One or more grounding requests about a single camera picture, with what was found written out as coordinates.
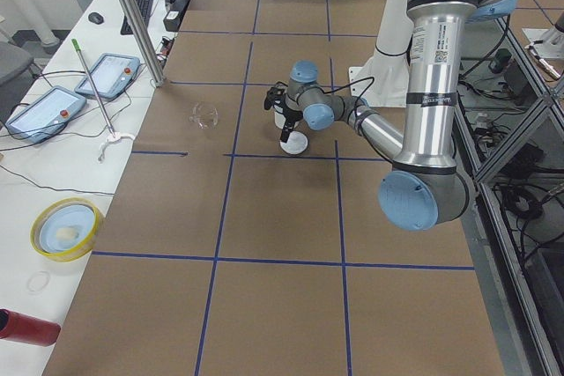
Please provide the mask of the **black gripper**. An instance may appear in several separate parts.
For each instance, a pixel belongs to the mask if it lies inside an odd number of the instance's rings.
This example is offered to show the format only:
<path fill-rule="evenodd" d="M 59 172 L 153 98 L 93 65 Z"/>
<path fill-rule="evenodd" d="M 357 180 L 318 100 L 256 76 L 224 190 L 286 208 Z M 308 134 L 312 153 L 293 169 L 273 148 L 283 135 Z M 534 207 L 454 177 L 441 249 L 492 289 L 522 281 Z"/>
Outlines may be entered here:
<path fill-rule="evenodd" d="M 285 96 L 281 101 L 281 108 L 285 120 L 280 135 L 280 142 L 287 143 L 294 128 L 302 120 L 302 112 L 288 96 Z"/>

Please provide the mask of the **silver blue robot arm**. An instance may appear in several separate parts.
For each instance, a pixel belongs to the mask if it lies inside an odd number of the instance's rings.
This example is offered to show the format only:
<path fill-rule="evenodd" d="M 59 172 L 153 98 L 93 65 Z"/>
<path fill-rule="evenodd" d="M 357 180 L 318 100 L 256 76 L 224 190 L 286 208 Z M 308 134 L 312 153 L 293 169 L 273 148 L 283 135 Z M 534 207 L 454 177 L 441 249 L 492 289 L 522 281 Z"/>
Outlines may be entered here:
<path fill-rule="evenodd" d="M 508 16 L 517 0 L 387 0 L 375 52 L 355 77 L 360 95 L 324 90 L 318 70 L 297 62 L 264 106 L 288 153 L 312 130 L 344 122 L 391 164 L 378 190 L 387 219 L 408 231 L 462 216 L 474 194 L 452 139 L 464 27 Z"/>

